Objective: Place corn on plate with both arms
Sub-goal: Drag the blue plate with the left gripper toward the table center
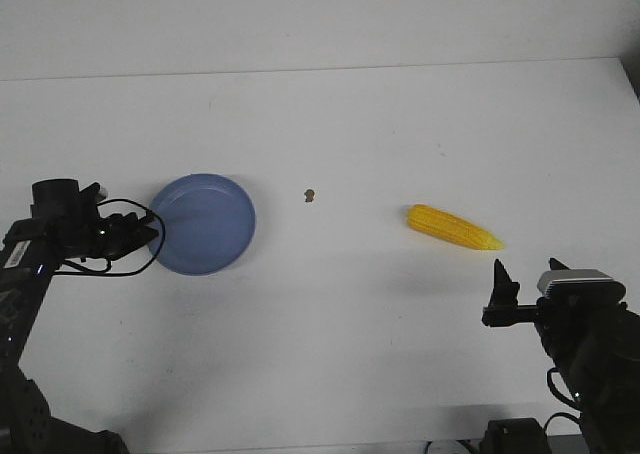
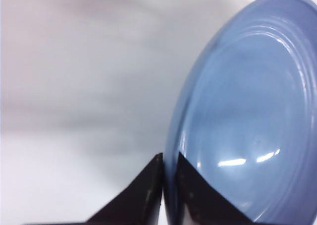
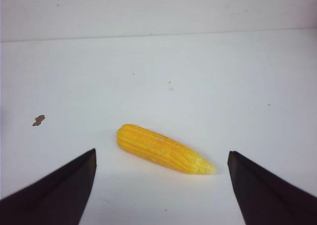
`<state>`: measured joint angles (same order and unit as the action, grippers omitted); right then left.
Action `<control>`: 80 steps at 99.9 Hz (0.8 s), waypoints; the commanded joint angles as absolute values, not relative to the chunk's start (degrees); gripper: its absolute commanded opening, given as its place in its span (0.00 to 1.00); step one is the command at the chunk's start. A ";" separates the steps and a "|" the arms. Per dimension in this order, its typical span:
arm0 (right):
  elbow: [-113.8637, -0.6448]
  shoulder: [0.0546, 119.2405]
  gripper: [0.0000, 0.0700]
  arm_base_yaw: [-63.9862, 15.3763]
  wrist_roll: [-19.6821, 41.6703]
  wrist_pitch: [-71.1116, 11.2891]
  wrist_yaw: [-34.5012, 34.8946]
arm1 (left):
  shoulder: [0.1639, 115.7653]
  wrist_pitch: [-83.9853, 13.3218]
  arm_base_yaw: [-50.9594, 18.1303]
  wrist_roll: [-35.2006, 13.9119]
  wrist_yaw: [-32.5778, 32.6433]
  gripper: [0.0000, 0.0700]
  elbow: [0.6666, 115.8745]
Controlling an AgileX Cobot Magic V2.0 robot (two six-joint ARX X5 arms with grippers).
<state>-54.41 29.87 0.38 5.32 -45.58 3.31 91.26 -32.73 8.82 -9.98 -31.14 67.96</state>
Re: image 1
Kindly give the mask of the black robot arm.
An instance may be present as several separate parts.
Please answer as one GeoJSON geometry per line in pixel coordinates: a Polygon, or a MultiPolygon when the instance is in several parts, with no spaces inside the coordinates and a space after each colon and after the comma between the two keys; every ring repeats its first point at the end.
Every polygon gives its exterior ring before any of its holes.
{"type": "Polygon", "coordinates": [[[119,434],[54,417],[19,363],[54,277],[114,277],[114,261],[165,240],[166,228],[152,226],[162,219],[151,209],[102,216],[109,200],[98,183],[80,188],[74,179],[43,180],[33,184],[32,196],[30,217],[13,223],[1,249],[1,450],[125,453],[119,434]]]}
{"type": "Polygon", "coordinates": [[[547,386],[579,412],[590,452],[638,452],[639,316],[623,300],[625,286],[599,270],[572,269],[552,258],[537,288],[534,304],[519,304],[519,283],[496,261],[483,324],[533,324],[553,362],[548,373],[560,375],[568,393],[547,386]]]}

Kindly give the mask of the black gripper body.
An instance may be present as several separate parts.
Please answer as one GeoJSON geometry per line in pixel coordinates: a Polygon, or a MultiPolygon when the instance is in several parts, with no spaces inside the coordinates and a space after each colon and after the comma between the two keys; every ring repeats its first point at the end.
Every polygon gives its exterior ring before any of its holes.
{"type": "Polygon", "coordinates": [[[547,312],[540,305],[491,304],[483,309],[481,321],[487,327],[510,327],[541,322],[547,312]]]}
{"type": "Polygon", "coordinates": [[[139,248],[141,219],[135,213],[98,217],[81,236],[77,258],[119,260],[139,248]]]}

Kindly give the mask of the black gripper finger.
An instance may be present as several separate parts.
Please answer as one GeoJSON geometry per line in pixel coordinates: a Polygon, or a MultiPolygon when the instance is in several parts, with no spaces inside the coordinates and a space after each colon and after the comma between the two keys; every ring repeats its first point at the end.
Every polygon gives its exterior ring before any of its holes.
{"type": "Polygon", "coordinates": [[[150,223],[149,216],[133,212],[118,217],[112,225],[112,256],[125,257],[154,240],[159,233],[150,223]]]}
{"type": "Polygon", "coordinates": [[[513,307],[518,305],[517,296],[520,283],[513,281],[504,264],[496,259],[493,265],[493,290],[491,292],[490,307],[513,307]]]}

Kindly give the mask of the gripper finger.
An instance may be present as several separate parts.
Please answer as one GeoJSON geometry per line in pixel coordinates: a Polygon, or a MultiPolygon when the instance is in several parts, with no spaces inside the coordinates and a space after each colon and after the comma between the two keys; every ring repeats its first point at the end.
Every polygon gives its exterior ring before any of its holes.
{"type": "Polygon", "coordinates": [[[559,261],[558,259],[551,257],[548,261],[549,269],[551,271],[566,271],[569,270],[569,267],[559,261]]]}

